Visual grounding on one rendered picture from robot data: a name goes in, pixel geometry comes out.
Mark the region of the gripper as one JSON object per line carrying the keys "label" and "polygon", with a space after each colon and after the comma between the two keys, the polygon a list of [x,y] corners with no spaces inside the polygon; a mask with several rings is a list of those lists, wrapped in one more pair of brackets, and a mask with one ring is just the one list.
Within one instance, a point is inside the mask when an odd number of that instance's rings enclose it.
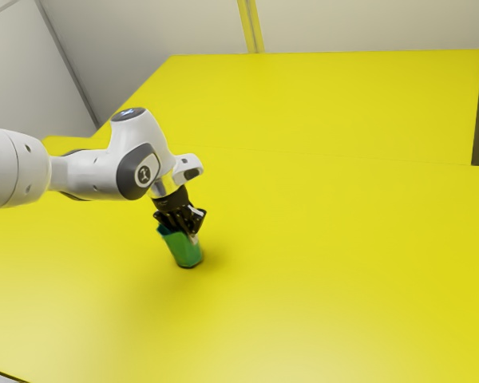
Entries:
{"label": "gripper", "polygon": [[195,207],[189,200],[186,188],[179,188],[165,197],[154,199],[156,208],[153,217],[166,227],[190,227],[188,239],[192,244],[199,242],[201,229],[207,211]]}

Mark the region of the green faceted mug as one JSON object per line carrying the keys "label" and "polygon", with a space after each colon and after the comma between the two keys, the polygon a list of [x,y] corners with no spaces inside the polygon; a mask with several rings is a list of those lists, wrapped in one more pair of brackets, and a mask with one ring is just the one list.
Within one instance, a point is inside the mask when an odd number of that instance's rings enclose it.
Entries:
{"label": "green faceted mug", "polygon": [[189,269],[202,262],[203,255],[197,237],[190,238],[183,231],[172,231],[161,223],[156,230],[179,267]]}

